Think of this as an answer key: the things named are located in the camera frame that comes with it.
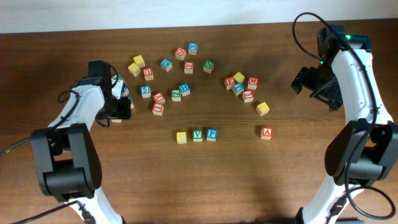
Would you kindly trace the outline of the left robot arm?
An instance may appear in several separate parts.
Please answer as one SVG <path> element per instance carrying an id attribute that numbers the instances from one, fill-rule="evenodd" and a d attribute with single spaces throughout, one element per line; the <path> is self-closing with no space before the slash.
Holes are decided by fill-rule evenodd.
<path id="1" fill-rule="evenodd" d="M 129 119 L 131 101 L 122 96 L 117 70 L 103 60 L 88 64 L 88 76 L 74 81 L 65 107 L 45 129 L 32 133 L 31 146 L 44 195 L 71 206 L 85 223 L 124 223 L 102 188 L 102 169 L 90 136 L 94 123 Z"/>

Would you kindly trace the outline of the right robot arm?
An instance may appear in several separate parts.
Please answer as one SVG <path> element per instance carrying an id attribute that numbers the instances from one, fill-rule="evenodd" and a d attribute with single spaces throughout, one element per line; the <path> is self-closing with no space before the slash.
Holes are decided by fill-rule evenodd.
<path id="1" fill-rule="evenodd" d="M 318 32 L 317 45 L 319 66 L 303 67 L 291 87 L 309 89 L 332 111 L 343 106 L 345 126 L 327 147 L 327 175 L 296 223 L 337 223 L 349 202 L 385 179 L 397 160 L 397 125 L 379 94 L 369 37 L 332 25 Z"/>

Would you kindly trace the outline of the green V block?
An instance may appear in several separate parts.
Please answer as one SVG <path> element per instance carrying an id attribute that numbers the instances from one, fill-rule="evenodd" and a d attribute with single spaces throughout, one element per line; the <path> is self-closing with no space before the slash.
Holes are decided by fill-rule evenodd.
<path id="1" fill-rule="evenodd" d="M 203 140 L 203 131 L 200 129 L 193 130 L 193 141 L 202 142 L 202 140 Z"/>

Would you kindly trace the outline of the blue P block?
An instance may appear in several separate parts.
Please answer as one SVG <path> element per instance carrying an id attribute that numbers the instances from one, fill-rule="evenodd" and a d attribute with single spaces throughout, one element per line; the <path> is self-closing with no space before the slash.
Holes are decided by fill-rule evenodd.
<path id="1" fill-rule="evenodd" d="M 206 134 L 207 141 L 216 141 L 218 136 L 218 131 L 216 129 L 208 129 Z"/>

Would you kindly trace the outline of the yellow C block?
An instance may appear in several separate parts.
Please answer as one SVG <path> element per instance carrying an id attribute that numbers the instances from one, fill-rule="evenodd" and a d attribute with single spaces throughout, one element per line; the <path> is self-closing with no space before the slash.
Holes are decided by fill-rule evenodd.
<path id="1" fill-rule="evenodd" d="M 177 132 L 176 139 L 178 144 L 185 144 L 187 142 L 187 133 L 186 132 Z"/>

